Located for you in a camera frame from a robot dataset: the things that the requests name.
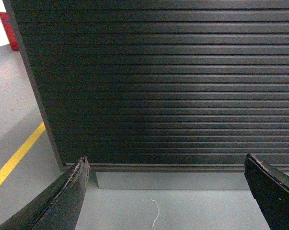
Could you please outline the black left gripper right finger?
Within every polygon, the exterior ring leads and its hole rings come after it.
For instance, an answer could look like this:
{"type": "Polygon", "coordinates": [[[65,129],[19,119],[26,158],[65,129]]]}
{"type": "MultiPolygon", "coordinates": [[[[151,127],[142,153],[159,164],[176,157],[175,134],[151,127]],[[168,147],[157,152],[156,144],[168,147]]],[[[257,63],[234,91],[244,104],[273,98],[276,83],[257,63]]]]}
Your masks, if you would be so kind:
{"type": "Polygon", "coordinates": [[[289,176],[248,154],[244,176],[271,230],[289,230],[289,176]]]}

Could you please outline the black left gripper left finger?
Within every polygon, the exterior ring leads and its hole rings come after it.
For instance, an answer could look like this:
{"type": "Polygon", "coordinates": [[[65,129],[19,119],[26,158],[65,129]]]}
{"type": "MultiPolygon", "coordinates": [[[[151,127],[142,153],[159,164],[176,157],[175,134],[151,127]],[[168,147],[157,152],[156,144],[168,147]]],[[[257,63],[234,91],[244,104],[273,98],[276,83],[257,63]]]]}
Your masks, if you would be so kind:
{"type": "Polygon", "coordinates": [[[74,230],[84,201],[90,165],[81,157],[0,230],[74,230]]]}

